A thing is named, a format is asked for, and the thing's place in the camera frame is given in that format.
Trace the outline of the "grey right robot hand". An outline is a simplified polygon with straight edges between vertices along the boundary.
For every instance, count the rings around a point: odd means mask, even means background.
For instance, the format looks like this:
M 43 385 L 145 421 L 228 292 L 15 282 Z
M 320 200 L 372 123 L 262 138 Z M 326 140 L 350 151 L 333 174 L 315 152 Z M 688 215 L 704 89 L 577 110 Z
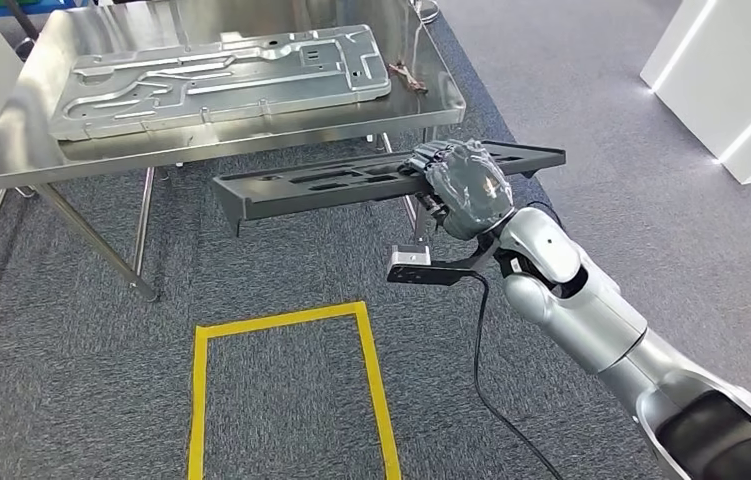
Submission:
M 400 165 L 399 172 L 427 181 L 437 204 L 432 216 L 456 239 L 475 238 L 513 210 L 510 183 L 477 140 L 420 144 Z

